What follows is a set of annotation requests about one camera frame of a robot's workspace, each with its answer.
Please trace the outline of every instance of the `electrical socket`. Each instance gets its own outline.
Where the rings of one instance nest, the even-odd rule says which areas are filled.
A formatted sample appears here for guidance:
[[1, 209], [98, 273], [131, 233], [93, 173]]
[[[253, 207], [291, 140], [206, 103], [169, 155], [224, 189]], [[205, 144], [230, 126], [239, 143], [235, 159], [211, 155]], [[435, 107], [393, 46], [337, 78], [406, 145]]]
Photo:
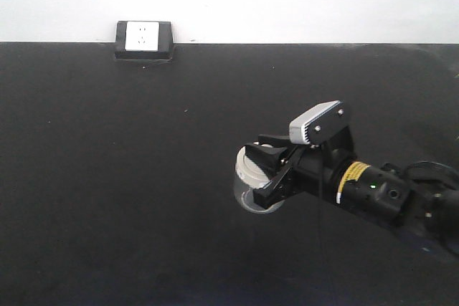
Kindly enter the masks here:
[[169, 21], [118, 21], [115, 58], [131, 62], [172, 59], [174, 39]]
[[126, 24], [127, 51], [157, 52], [159, 38], [159, 22], [128, 21]]

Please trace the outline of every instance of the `cable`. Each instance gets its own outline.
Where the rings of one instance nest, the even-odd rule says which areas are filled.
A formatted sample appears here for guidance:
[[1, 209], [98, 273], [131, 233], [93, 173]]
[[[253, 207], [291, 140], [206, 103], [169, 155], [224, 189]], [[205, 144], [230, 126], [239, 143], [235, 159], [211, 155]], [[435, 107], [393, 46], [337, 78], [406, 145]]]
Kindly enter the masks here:
[[317, 211], [318, 243], [319, 243], [319, 248], [321, 250], [322, 263], [326, 270], [328, 285], [330, 286], [330, 294], [331, 294], [331, 299], [333, 302], [332, 305], [337, 306], [338, 303], [336, 302], [336, 287], [335, 287], [335, 283], [334, 283], [333, 276], [331, 273], [330, 261], [328, 259], [328, 252], [327, 252], [326, 244], [322, 237], [322, 223], [323, 223], [322, 205], [323, 205], [323, 154], [321, 155], [321, 165], [319, 168], [319, 179], [318, 179], [318, 211]]

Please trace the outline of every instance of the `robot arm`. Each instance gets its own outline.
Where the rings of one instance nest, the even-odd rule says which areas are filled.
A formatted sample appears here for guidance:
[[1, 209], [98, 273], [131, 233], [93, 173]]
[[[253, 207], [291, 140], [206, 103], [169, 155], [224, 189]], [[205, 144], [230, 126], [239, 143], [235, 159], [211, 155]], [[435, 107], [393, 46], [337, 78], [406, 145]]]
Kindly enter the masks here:
[[301, 192], [390, 230], [440, 260], [459, 257], [459, 175], [433, 162], [404, 170], [358, 161], [350, 107], [321, 103], [290, 123], [288, 136], [259, 135], [237, 157], [235, 196], [266, 214]]

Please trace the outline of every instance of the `table surface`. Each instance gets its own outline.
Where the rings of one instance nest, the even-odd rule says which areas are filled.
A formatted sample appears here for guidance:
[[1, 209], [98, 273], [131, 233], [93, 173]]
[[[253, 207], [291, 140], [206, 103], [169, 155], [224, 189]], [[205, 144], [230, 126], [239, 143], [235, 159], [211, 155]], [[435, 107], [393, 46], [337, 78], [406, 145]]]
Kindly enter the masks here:
[[232, 195], [235, 156], [347, 101], [361, 160], [459, 168], [458, 45], [0, 44], [1, 305], [457, 305], [459, 264], [308, 194]]

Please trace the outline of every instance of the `yellow label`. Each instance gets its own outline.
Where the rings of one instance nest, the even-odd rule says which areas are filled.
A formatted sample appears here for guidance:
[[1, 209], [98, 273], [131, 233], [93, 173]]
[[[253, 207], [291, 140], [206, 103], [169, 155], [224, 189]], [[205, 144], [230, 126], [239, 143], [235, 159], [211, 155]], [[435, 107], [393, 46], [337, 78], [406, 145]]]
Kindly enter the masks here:
[[346, 170], [341, 182], [339, 182], [338, 193], [343, 192], [344, 184], [347, 181], [358, 181], [362, 173], [369, 168], [370, 165], [361, 163], [360, 161], [354, 161]]

